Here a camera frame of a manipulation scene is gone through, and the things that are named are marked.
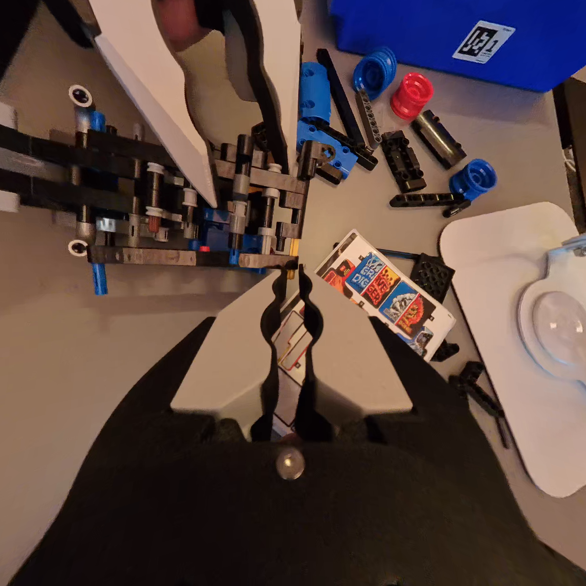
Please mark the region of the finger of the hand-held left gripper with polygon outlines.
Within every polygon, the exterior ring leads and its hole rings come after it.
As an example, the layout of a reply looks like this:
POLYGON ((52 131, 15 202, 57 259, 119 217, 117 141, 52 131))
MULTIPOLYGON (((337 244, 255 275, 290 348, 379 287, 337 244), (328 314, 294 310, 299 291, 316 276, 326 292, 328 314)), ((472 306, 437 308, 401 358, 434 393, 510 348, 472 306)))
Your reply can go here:
POLYGON ((161 33, 154 2, 89 4, 100 53, 179 170, 216 208, 209 146, 190 116, 185 75, 161 33))
POLYGON ((239 99, 257 103, 269 151, 282 171, 295 162, 302 33, 294 1, 225 1, 228 77, 239 99))

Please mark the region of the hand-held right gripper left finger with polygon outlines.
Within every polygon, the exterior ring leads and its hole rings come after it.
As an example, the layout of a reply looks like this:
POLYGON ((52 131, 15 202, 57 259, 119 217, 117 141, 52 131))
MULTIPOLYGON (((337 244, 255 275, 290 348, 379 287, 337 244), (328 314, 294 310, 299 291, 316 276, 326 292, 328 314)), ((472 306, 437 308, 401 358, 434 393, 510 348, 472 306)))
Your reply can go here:
POLYGON ((215 318, 171 408, 235 420, 249 441, 271 438, 279 398, 273 336, 281 326, 287 271, 276 269, 215 318))

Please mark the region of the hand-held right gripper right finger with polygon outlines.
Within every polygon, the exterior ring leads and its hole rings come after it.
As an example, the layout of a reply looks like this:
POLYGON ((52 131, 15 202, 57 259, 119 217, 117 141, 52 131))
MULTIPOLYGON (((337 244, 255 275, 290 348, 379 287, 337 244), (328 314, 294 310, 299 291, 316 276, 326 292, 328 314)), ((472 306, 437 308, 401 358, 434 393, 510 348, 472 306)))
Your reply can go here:
POLYGON ((331 440, 346 424, 409 413, 412 400, 368 314, 303 266, 298 280, 311 340, 297 404, 297 435, 331 440))

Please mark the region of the black blue toy car chassis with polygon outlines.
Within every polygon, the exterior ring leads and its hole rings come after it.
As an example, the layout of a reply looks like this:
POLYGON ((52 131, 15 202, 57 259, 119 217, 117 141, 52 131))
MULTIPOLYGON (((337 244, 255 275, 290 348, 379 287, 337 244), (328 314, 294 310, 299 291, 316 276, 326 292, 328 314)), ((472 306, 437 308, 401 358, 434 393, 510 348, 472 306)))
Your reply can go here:
POLYGON ((290 176, 269 160, 262 124, 236 145, 222 144, 212 170, 220 201, 212 209, 161 145, 117 134, 81 85, 69 88, 74 144, 21 133, 13 108, 1 105, 1 211, 21 207, 73 218, 69 253, 92 245, 298 256, 309 182, 335 151, 307 141, 290 176))

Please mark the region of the grey desk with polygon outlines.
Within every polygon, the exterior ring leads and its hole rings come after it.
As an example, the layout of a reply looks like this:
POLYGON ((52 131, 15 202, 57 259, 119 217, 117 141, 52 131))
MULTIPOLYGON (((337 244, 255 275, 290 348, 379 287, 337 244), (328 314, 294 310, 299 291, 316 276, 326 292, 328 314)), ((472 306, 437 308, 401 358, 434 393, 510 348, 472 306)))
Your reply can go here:
MULTIPOLYGON (((179 53, 187 102, 213 143, 232 143, 258 123, 228 82, 224 40, 212 32, 179 53)), ((474 157, 495 167, 496 193, 464 219, 549 201, 570 213, 553 98, 431 73, 431 109, 455 122, 474 157)), ((14 107, 27 135, 73 139, 71 84, 90 90, 120 134, 143 115, 102 56, 72 41, 44 4, 1 80, 1 103, 14 107)), ((313 180, 300 246, 314 269, 352 229, 379 244, 434 252, 443 220, 434 210, 393 218, 386 167, 350 174, 342 186, 313 180)), ((59 514, 82 462, 130 389, 204 318, 216 316, 262 276, 246 270, 148 266, 107 269, 109 294, 94 294, 91 267, 67 250, 72 223, 27 206, 1 212, 1 585, 8 585, 59 514)), ((585 569, 585 488, 564 498, 543 492, 525 456, 505 450, 494 423, 480 416, 523 514, 549 547, 585 569)))

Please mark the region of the person's left hand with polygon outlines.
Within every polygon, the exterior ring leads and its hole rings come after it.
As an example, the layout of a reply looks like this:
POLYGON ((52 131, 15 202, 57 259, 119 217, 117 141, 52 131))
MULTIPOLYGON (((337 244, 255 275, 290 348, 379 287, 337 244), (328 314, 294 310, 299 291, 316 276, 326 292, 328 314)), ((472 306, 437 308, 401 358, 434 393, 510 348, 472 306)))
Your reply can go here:
POLYGON ((200 24, 194 1, 157 1, 157 10, 164 33, 176 52, 190 48, 211 31, 200 24))

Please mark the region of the long thin black beam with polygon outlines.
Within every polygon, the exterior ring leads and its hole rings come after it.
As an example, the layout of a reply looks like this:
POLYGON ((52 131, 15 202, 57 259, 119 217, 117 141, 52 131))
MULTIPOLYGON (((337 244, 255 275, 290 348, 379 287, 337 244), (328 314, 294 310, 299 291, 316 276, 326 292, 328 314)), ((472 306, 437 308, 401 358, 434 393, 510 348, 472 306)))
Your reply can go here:
POLYGON ((317 62, 326 69, 331 96, 345 133, 335 130, 325 122, 318 122, 318 128, 341 143, 343 147, 347 147, 351 153, 355 154, 357 156, 357 163, 365 170, 374 170, 378 164, 378 159, 365 143, 362 131, 357 123, 346 92, 327 49, 317 49, 317 62))

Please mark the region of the colourful sticker sheet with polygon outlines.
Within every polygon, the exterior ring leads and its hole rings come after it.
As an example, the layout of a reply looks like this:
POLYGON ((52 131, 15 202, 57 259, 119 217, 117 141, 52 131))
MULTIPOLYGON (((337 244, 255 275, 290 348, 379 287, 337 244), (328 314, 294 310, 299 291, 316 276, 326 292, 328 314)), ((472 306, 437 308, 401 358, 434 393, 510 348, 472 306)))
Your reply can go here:
MULTIPOLYGON (((315 274, 349 301, 376 317, 414 352, 430 362, 456 323, 443 304, 409 278, 413 261, 384 256, 357 231, 336 243, 315 274)), ((311 336, 304 326, 304 303, 298 294, 282 311, 273 341, 277 349, 280 398, 273 436, 294 432, 295 411, 305 379, 305 353, 311 336)))

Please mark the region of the grey holed beam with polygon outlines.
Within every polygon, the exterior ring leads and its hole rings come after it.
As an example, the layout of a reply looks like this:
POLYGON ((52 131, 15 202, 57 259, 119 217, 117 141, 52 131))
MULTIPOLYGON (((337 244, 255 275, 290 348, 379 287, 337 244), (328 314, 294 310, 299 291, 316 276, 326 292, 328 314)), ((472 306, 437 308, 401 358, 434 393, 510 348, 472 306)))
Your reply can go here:
POLYGON ((382 136, 365 89, 355 92, 355 101, 365 130, 366 143, 370 150, 375 151, 382 143, 382 136))

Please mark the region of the blue storage bin with tag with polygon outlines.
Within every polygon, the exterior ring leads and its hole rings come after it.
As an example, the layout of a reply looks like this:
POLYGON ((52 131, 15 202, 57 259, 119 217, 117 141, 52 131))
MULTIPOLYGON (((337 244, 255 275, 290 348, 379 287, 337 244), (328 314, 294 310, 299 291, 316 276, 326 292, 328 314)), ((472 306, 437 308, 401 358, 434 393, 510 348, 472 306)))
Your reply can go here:
POLYGON ((336 46, 534 92, 585 67, 585 1, 330 1, 336 46))

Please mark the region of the red toy wheel hub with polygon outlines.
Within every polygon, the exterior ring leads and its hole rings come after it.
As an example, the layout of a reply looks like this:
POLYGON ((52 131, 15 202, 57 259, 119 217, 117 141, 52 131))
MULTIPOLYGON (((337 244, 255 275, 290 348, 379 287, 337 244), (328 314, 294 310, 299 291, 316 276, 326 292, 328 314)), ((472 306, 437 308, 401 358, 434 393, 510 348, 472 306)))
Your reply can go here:
POLYGON ((392 112, 402 120, 412 120, 434 95, 434 86, 421 73, 409 72, 403 77, 390 99, 392 112))

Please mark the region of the chunky black holed brick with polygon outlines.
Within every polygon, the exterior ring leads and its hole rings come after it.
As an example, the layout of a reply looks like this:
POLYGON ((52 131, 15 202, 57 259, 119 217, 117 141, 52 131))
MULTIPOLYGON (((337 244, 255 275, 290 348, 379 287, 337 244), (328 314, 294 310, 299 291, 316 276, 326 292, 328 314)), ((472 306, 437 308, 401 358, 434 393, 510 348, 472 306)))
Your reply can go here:
POLYGON ((381 148, 401 194, 427 187, 424 172, 404 132, 382 134, 381 148))

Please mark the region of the white book stand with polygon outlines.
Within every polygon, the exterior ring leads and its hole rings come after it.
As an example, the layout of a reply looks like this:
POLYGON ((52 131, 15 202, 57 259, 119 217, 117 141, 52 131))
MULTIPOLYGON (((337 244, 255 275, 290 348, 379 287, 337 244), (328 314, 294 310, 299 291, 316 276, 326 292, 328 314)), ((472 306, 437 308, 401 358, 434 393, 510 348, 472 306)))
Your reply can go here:
POLYGON ((456 220, 440 252, 533 483, 585 486, 585 235, 540 202, 456 220))

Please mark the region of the black curved panel piece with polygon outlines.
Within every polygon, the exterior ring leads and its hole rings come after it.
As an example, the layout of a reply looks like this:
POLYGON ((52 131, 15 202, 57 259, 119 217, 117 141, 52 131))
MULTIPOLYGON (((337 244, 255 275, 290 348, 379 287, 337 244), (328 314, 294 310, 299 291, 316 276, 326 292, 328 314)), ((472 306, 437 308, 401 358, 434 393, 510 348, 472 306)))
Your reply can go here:
POLYGON ((410 127, 444 169, 453 168, 467 156, 462 145, 431 110, 419 113, 410 127))

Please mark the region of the black angled beam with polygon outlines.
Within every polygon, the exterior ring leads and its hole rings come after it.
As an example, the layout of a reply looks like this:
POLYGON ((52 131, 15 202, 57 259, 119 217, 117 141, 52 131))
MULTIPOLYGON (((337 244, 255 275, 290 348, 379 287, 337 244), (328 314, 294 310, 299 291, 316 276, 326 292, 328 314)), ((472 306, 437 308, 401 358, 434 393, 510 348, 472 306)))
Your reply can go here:
POLYGON ((472 202, 463 194, 440 193, 422 194, 409 193, 394 196, 389 205, 391 208, 443 208, 443 217, 450 218, 471 206, 472 202))

